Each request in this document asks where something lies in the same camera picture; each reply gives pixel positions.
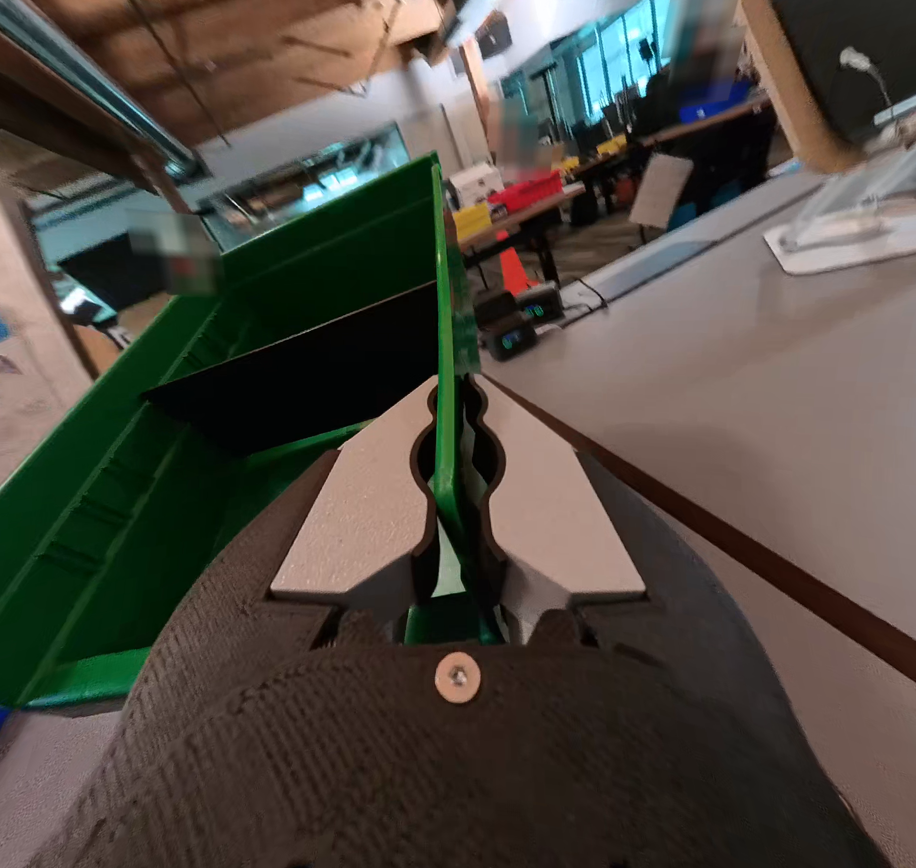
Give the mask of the white card sign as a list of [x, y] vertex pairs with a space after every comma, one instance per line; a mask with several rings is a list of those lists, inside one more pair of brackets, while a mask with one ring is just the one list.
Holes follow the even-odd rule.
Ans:
[[667, 229], [693, 168], [689, 157], [654, 152], [638, 185], [628, 221], [639, 227]]

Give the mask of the white flat stand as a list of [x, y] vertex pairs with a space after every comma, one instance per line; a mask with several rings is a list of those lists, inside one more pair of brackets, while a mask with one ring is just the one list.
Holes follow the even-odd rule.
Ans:
[[830, 176], [792, 221], [764, 233], [764, 241], [794, 277], [914, 256], [914, 148]]

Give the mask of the red plastic bin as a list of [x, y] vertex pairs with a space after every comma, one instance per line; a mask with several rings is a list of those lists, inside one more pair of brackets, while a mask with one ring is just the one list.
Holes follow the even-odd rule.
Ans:
[[492, 214], [514, 214], [563, 193], [563, 174], [559, 170], [522, 180], [487, 196]]

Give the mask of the green plastic bin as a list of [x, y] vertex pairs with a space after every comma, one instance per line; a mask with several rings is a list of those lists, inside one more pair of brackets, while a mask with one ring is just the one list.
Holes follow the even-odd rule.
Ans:
[[130, 691], [219, 552], [375, 420], [242, 458], [142, 394], [431, 281], [439, 336], [442, 183], [425, 155], [223, 254], [218, 294], [173, 297], [6, 481], [2, 711]]

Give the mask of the orange traffic cone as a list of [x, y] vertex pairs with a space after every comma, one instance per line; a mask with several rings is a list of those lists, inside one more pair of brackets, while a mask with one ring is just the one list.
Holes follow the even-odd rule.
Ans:
[[521, 262], [516, 249], [509, 247], [499, 253], [499, 268], [502, 275], [503, 288], [513, 297], [536, 287], [540, 281], [532, 279]]

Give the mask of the small blue plastic bin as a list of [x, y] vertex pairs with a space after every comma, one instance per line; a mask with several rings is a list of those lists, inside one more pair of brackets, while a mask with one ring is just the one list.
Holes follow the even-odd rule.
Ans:
[[685, 99], [679, 108], [681, 124], [689, 125], [716, 117], [743, 104], [749, 97], [753, 84], [748, 80], [737, 80], [729, 85], [720, 85]]

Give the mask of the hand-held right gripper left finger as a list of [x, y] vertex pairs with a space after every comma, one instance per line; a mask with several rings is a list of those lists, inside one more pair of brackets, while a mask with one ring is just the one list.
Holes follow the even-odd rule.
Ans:
[[279, 599], [418, 603], [439, 577], [437, 514], [419, 469], [435, 375], [347, 440], [271, 585]]

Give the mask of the black bin divider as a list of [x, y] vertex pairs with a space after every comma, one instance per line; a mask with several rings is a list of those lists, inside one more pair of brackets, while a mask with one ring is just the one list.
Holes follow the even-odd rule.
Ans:
[[147, 390], [142, 399], [247, 457], [372, 420], [435, 379], [437, 285]]

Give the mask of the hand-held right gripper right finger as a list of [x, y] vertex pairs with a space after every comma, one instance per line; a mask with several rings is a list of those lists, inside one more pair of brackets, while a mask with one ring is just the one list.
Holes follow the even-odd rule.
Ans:
[[573, 446], [483, 375], [464, 383], [466, 473], [487, 599], [525, 645], [551, 610], [642, 600], [646, 584]]

